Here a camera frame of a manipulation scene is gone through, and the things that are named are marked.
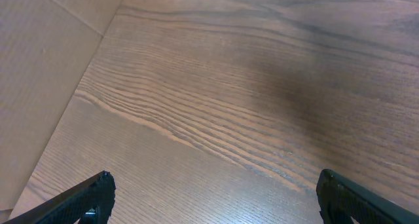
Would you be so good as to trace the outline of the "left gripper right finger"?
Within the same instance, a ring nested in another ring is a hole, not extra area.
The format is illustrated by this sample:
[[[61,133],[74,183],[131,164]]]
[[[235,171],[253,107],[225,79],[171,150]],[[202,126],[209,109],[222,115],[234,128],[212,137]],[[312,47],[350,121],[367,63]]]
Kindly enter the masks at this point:
[[[418,224],[418,215],[330,170],[316,185],[324,224]]]

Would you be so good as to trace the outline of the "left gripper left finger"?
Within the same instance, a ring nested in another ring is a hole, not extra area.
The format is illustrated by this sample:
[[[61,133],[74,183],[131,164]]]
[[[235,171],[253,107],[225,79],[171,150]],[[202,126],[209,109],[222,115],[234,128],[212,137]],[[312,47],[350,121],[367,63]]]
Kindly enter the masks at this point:
[[[6,224],[107,224],[115,190],[113,176],[104,170]]]

